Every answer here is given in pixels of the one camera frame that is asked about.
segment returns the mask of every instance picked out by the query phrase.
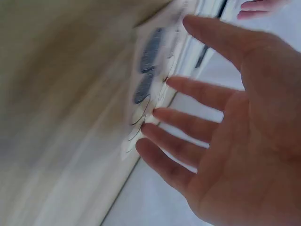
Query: beige wall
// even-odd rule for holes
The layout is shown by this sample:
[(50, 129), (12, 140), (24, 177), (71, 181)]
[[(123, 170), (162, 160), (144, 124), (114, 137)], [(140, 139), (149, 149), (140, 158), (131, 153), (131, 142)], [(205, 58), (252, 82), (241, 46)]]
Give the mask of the beige wall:
[(81, 210), (118, 155), (132, 28), (166, 2), (0, 2), (1, 226), (85, 218)]

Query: finger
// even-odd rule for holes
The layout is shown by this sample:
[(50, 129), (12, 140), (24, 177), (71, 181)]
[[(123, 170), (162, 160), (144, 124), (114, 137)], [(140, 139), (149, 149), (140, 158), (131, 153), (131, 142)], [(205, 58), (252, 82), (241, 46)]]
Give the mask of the finger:
[(267, 11), (269, 10), (269, 4), (264, 0), (254, 0), (244, 2), (240, 8), (242, 10)]
[(161, 149), (147, 138), (136, 143), (136, 149), (143, 160), (152, 167), (170, 186), (184, 196), (194, 173), (168, 158)]
[(194, 168), (198, 167), (206, 150), (204, 147), (179, 139), (151, 123), (144, 124), (141, 131), (148, 139), (168, 151), (177, 160)]
[(255, 17), (267, 16), (269, 14), (268, 11), (240, 11), (237, 15), (237, 19), (245, 20), (251, 19)]
[(168, 108), (157, 108), (153, 116), (160, 121), (174, 126), (195, 139), (210, 143), (213, 132), (219, 124), (213, 121), (201, 119), (186, 113)]
[(240, 70), (248, 53), (266, 45), (260, 32), (253, 32), (221, 22), (216, 18), (186, 16), (183, 20), (188, 33), (215, 49)]
[(229, 98), (235, 92), (237, 92), (237, 90), (234, 89), (216, 86), (183, 77), (169, 78), (166, 83), (175, 90), (219, 111), (223, 111), (225, 109)]

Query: fingernail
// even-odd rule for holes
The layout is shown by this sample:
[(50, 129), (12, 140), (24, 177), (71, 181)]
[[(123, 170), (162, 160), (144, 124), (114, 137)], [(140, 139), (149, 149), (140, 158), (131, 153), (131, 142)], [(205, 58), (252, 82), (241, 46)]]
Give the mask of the fingernail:
[(169, 79), (169, 77), (167, 76), (167, 77), (163, 80), (163, 82), (167, 82), (168, 79)]

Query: light gray floor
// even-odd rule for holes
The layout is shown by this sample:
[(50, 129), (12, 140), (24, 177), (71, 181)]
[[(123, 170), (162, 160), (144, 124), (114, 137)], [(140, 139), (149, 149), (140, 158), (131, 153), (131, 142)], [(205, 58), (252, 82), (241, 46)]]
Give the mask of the light gray floor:
[[(280, 12), (267, 18), (233, 23), (273, 32), (297, 50), (301, 50), (301, 2), (294, 1)], [(242, 89), (240, 75), (219, 54), (215, 54), (200, 80)], [(183, 95), (177, 95), (172, 108), (218, 121), (215, 112)], [(173, 134), (187, 138), (176, 129), (163, 125)], [(140, 160), (108, 214), (103, 226), (205, 226), (189, 209), (186, 200), (169, 187), (143, 160)]]

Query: skin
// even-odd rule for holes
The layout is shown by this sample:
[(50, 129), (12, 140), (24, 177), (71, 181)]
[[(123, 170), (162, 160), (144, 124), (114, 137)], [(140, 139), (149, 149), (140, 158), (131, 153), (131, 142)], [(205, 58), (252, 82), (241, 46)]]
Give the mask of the skin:
[[(186, 16), (195, 38), (240, 71), (246, 91), (187, 78), (167, 84), (222, 111), (221, 123), (168, 108), (161, 122), (207, 142), (208, 149), (146, 123), (136, 149), (192, 211), (215, 226), (301, 224), (301, 54), (277, 36), (238, 28), (217, 19)], [(190, 172), (172, 156), (197, 169)]]
[(267, 16), (273, 13), (284, 5), (288, 4), (290, 0), (253, 0), (244, 2), (240, 8), (238, 19), (250, 19), (255, 17)]

